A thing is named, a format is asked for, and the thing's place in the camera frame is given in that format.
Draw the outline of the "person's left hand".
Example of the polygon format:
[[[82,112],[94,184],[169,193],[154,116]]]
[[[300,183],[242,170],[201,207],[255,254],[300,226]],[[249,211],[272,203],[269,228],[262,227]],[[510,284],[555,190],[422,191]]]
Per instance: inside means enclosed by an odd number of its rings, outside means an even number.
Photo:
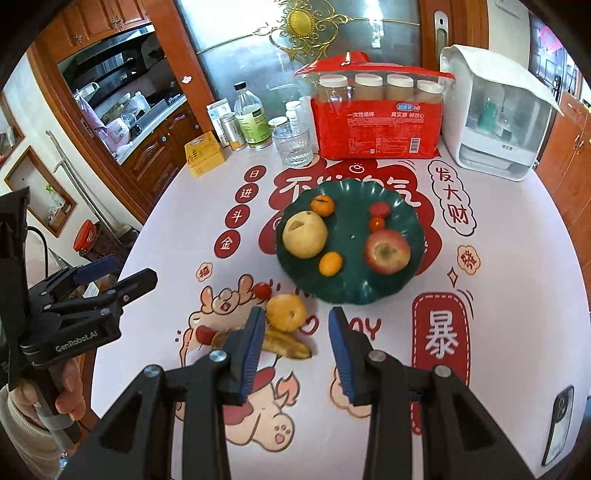
[[[68,415],[74,421],[80,420],[85,414],[86,403],[83,398],[83,383],[77,358],[70,359],[64,365],[61,379],[63,390],[56,400],[55,407],[59,414]],[[10,398],[24,416],[39,427],[43,427],[35,409],[38,395],[31,382],[22,380],[19,386],[10,392]]]

